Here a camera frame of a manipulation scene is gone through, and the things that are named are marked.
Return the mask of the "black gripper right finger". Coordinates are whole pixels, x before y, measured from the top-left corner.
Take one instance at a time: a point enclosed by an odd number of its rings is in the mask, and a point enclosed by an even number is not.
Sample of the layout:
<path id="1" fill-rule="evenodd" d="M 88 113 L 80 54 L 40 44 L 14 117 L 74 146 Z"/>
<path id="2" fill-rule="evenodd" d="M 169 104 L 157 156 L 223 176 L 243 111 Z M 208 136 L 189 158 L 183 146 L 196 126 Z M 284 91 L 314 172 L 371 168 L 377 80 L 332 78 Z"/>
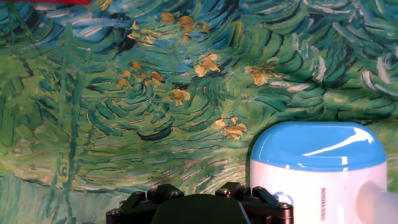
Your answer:
<path id="1" fill-rule="evenodd" d="M 264 187 L 250 188 L 238 182 L 227 182 L 215 191 L 215 195 L 238 202 L 251 223 L 294 224 L 294 207 L 279 202 Z"/>

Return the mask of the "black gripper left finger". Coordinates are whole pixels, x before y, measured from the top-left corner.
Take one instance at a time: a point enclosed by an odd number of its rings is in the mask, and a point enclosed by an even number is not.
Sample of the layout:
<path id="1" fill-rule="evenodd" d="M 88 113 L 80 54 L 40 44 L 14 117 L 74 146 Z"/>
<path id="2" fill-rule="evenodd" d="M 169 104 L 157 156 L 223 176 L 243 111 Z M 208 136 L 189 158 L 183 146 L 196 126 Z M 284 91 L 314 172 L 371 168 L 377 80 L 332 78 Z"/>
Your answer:
<path id="1" fill-rule="evenodd" d="M 183 196 L 184 193 L 171 184 L 133 192 L 118 208 L 106 212 L 106 224 L 150 224 L 163 202 Z"/>

